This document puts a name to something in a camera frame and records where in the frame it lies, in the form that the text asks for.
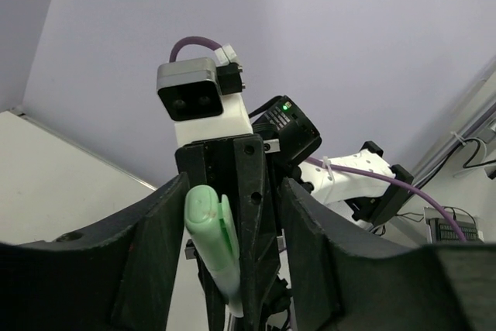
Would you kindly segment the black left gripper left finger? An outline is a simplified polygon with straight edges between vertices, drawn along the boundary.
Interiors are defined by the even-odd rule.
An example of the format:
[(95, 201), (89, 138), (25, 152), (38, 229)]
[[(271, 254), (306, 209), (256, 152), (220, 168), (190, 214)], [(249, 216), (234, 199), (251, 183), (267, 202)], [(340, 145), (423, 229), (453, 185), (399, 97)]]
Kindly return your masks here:
[(3, 330), (163, 330), (189, 183), (151, 195), (52, 242), (1, 246)]

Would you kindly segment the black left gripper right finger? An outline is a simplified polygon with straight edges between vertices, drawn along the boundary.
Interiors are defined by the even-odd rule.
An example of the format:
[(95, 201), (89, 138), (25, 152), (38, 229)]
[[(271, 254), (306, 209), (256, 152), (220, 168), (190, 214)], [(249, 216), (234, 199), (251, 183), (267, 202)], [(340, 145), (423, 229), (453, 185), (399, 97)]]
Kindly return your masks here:
[(411, 249), (361, 229), (298, 183), (281, 186), (299, 330), (493, 330), (495, 247)]

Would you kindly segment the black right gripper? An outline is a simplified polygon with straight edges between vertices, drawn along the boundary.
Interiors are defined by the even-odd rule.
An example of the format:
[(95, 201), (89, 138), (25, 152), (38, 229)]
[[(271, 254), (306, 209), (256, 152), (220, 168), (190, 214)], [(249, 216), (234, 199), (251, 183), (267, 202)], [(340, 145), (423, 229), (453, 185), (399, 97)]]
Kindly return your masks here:
[[(243, 317), (234, 316), (235, 328), (263, 330), (270, 315), (270, 291), (281, 267), (263, 140), (258, 135), (243, 135), (192, 143), (179, 148), (175, 160), (177, 169), (188, 176), (190, 190), (208, 185), (229, 198), (239, 242), (243, 303)], [(208, 327), (222, 330), (228, 305), (198, 252), (197, 263)]]

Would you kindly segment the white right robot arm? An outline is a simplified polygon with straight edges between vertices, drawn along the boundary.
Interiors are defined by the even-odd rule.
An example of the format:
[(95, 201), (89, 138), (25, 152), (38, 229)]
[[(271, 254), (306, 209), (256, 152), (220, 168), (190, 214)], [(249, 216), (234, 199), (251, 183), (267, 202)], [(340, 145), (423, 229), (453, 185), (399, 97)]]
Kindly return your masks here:
[(184, 205), (184, 225), (196, 252), (205, 292), (208, 327), (221, 330), (226, 317), (236, 329), (262, 330), (273, 314), (286, 312), (306, 330), (318, 330), (342, 314), (334, 278), (318, 275), (330, 265), (322, 238), (307, 230), (295, 197), (290, 208), (290, 234), (302, 249), (315, 248), (317, 258), (297, 271), (290, 289), (278, 276), (277, 239), (281, 233), (279, 187), (291, 178), (319, 203), (345, 201), (360, 220), (401, 201), (401, 182), (411, 175), (391, 166), (373, 142), (353, 155), (311, 162), (308, 155), (321, 138), (298, 107), (277, 97), (250, 122), (240, 95), (221, 101), (217, 116), (200, 112), (174, 124), (177, 169), (191, 189)]

